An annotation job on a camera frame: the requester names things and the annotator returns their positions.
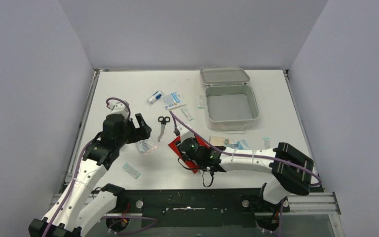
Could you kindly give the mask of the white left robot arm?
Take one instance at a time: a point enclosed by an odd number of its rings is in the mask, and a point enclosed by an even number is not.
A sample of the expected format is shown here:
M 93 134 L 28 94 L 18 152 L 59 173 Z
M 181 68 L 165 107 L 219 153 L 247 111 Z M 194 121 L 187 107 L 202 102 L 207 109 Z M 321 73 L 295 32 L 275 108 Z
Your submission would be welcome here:
M 28 232 L 32 237 L 81 237 L 109 211 L 122 212 L 127 199 L 123 188 L 106 184 L 102 194 L 86 204 L 98 181 L 107 173 L 126 144 L 146 140 L 151 135 L 141 113 L 135 115 L 138 127 L 122 114 L 107 115 L 102 131 L 90 140 L 79 155 L 80 160 L 67 188 L 52 208 L 41 218 L 34 219 Z

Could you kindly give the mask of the red first aid pouch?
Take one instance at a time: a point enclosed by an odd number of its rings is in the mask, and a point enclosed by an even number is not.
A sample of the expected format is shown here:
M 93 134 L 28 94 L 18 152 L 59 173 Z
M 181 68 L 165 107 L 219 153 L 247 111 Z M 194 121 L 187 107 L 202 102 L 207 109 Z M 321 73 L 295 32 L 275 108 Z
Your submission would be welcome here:
M 198 166 L 195 162 L 184 158 L 183 154 L 180 151 L 181 146 L 181 137 L 176 137 L 168 146 L 172 151 L 178 156 L 178 162 L 184 166 L 185 169 L 191 171 L 193 174 L 200 173 Z

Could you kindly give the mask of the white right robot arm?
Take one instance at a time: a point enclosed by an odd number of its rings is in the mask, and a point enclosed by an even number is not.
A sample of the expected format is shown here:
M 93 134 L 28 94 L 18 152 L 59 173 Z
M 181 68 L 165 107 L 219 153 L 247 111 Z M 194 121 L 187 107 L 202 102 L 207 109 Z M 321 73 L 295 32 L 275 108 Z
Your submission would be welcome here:
M 195 170 L 210 174 L 236 170 L 255 171 L 273 176 L 265 183 L 258 198 L 259 207 L 272 211 L 290 194 L 307 196 L 312 186 L 314 161 L 288 143 L 266 150 L 238 150 L 229 147 L 207 147 L 196 138 L 177 145 L 184 161 L 195 164 Z

